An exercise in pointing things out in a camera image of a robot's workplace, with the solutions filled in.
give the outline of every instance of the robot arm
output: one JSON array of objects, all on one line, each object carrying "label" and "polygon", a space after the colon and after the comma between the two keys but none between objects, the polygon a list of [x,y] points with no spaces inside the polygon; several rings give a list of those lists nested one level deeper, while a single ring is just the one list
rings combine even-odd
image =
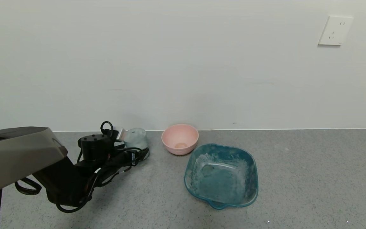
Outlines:
[{"label": "robot arm", "polygon": [[66,158],[49,128],[0,129],[0,189]]},{"label": "robot arm", "polygon": [[[103,129],[105,123],[111,129]],[[71,213],[80,210],[92,198],[95,187],[108,184],[121,168],[128,167],[125,171],[131,169],[149,152],[148,148],[115,146],[115,142],[122,141],[124,130],[114,129],[107,121],[101,125],[101,132],[100,135],[78,140],[81,150],[74,165],[67,157],[67,149],[49,128],[1,129],[0,190],[15,183],[21,193],[37,194],[39,190],[27,192],[17,183],[18,180],[29,182],[26,176],[32,174],[46,188],[48,200],[55,203],[60,211]],[[75,208],[66,210],[62,205]]]}]

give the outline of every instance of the white wall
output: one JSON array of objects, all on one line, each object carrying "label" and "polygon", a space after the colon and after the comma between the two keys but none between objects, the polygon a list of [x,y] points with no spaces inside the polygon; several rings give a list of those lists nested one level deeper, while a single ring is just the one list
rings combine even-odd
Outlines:
[{"label": "white wall", "polygon": [[[327,16],[353,16],[340,48]],[[0,2],[0,128],[366,128],[366,0]]]}]

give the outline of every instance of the residue inside basin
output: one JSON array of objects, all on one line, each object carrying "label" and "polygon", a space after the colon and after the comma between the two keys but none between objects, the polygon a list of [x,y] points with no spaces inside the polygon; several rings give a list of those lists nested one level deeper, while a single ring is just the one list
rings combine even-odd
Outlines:
[{"label": "residue inside basin", "polygon": [[187,147],[187,144],[184,143],[184,142],[180,142],[180,143],[177,143],[174,148],[176,149],[181,149],[181,148],[186,148]]},{"label": "residue inside basin", "polygon": [[220,203],[240,204],[243,201],[249,169],[245,161],[218,160],[215,155],[205,154],[199,156],[195,167],[191,182],[195,194]]}]

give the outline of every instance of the bowl rim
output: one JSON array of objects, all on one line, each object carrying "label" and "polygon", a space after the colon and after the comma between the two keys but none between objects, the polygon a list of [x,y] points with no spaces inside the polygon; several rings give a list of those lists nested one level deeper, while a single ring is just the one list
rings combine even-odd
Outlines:
[{"label": "bowl rim", "polygon": [[[197,133],[197,139],[196,139],[196,141],[194,142],[194,144],[189,145],[189,146],[187,146],[187,147],[185,147],[185,148],[175,148],[175,147],[170,147],[169,145],[167,145],[167,144],[165,143],[165,141],[163,140],[163,135],[164,135],[164,133],[165,133],[169,128],[174,127],[174,126],[190,126],[191,128],[195,129],[195,131],[196,131],[196,133]],[[185,150],[185,149],[188,149],[188,148],[192,147],[193,145],[196,145],[196,144],[197,144],[197,142],[199,141],[199,131],[198,131],[194,126],[191,126],[191,125],[189,125],[189,124],[175,124],[175,125],[169,126],[168,128],[166,128],[166,129],[163,131],[162,136],[161,136],[161,139],[162,139],[162,143],[163,143],[163,145],[165,145],[165,146],[167,146],[167,147],[169,147],[169,148],[172,148],[172,149],[178,149],[178,150]]]}]

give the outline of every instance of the pink bowl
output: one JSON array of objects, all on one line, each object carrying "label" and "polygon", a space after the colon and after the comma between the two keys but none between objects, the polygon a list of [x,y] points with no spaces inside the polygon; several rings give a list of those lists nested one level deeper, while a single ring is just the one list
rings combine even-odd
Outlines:
[{"label": "pink bowl", "polygon": [[186,155],[192,152],[199,140],[197,129],[186,124],[170,126],[162,133],[162,142],[174,155]]}]

